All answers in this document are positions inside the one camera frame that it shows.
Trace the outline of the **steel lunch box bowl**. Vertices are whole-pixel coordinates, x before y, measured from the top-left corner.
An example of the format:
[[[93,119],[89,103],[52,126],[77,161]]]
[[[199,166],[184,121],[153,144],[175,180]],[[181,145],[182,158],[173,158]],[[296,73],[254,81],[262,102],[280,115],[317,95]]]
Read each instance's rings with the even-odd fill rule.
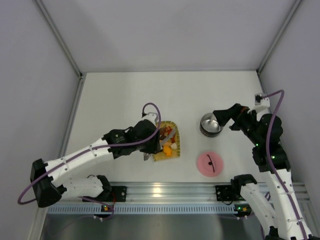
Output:
[[[202,116],[199,129],[204,136],[214,138],[221,133],[223,127],[219,125],[215,115],[210,112]]]

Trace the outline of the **orange fish cookie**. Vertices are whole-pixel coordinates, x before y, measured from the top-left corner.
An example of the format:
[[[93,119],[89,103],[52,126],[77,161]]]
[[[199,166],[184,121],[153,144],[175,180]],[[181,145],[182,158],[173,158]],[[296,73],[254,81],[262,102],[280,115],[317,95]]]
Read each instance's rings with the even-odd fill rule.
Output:
[[[164,146],[163,147],[163,153],[165,155],[166,158],[172,157],[173,155],[173,150],[170,146]]]

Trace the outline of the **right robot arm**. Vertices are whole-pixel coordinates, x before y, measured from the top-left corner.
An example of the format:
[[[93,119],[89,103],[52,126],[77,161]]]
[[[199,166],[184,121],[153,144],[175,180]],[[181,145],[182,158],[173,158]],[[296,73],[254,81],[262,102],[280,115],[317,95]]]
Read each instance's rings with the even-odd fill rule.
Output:
[[[264,179],[271,201],[259,192],[251,174],[237,175],[231,180],[235,195],[244,199],[260,222],[267,240],[315,240],[306,224],[292,183],[291,166],[280,145],[282,121],[274,114],[257,119],[255,110],[236,103],[229,109],[215,110],[220,126],[229,120],[232,131],[242,131],[254,144],[252,156]]]

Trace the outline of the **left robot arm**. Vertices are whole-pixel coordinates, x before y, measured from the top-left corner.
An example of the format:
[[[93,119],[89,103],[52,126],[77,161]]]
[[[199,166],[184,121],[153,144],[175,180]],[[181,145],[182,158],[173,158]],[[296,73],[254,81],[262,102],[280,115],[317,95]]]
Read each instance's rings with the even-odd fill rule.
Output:
[[[32,163],[30,182],[35,200],[46,208],[62,199],[81,198],[84,202],[106,202],[112,186],[104,175],[75,179],[74,176],[99,163],[129,156],[139,151],[160,151],[160,134],[156,121],[142,119],[127,129],[113,129],[91,145],[59,159]]]

